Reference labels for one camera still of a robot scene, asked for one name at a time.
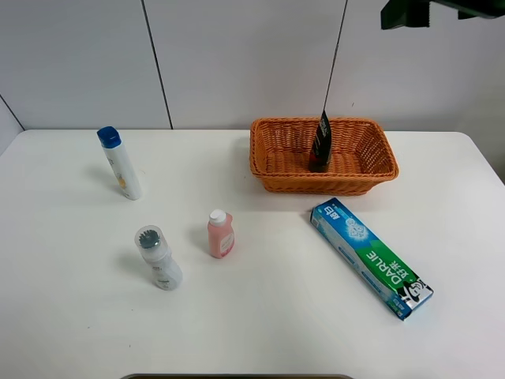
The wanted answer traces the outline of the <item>black squeeze tube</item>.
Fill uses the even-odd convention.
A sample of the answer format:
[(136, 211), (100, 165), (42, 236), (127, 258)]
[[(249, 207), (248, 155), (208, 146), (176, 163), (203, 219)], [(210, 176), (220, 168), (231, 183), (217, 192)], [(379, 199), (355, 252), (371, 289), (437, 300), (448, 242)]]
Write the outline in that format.
[(331, 146), (331, 124), (326, 111), (323, 111), (309, 154), (310, 172), (324, 173), (328, 171), (331, 162)]

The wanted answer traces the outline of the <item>orange wicker basket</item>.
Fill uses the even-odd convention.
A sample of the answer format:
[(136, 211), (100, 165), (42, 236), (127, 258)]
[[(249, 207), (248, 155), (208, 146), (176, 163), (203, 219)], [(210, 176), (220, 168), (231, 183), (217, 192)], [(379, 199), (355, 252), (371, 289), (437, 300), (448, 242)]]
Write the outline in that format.
[(399, 174), (385, 132), (366, 118), (259, 118), (249, 163), (272, 193), (358, 196)]

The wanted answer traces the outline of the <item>green blue toothpaste box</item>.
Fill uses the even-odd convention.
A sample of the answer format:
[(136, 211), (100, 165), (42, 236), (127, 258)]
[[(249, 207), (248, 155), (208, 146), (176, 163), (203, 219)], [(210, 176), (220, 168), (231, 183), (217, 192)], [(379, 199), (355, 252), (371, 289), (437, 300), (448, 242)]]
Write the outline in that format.
[(433, 289), (337, 198), (314, 207), (310, 222), (400, 320), (432, 297)]

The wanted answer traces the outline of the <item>pink bottle white cap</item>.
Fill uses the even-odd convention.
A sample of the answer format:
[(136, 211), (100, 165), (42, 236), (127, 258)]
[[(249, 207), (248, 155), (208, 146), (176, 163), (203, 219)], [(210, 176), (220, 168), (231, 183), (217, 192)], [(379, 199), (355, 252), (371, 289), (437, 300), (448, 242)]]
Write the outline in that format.
[(221, 209), (213, 210), (208, 218), (208, 244), (213, 257), (222, 259), (234, 247), (233, 216)]

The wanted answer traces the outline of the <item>white bottle blue cap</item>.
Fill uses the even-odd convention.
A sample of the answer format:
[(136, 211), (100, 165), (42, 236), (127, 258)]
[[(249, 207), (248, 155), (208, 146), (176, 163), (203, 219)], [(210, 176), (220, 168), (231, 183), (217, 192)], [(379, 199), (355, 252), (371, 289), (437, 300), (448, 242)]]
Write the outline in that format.
[(119, 132), (105, 126), (96, 133), (123, 194), (132, 201), (140, 199), (142, 189)]

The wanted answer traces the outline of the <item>white bottle clear brush cap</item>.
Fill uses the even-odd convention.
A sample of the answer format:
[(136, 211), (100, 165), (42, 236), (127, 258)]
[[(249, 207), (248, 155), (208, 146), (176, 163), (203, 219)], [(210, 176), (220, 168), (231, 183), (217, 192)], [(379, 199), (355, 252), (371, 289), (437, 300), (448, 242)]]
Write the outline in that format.
[(161, 229), (155, 225), (142, 227), (134, 240), (140, 255), (151, 268), (155, 285), (165, 291), (177, 289), (183, 279), (182, 271), (172, 258)]

